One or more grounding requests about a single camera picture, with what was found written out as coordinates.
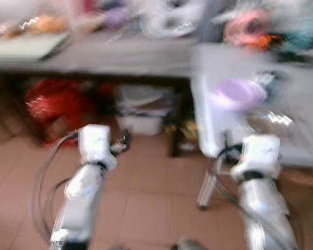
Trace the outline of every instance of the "tiled floor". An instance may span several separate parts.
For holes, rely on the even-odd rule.
[[[245,250],[244,223],[234,207],[216,199],[201,212],[196,198],[207,160],[192,154],[166,157],[166,138],[138,136],[131,150],[109,173],[96,222],[92,250],[121,243],[132,250],[166,250],[181,237],[200,240],[210,250]],[[0,250],[47,249],[30,218],[35,171],[44,149],[22,138],[0,145]],[[51,166],[46,189],[78,167],[75,148],[62,150]],[[313,190],[282,183],[283,193],[299,214],[305,250],[313,250]],[[63,190],[55,199],[58,210]]]

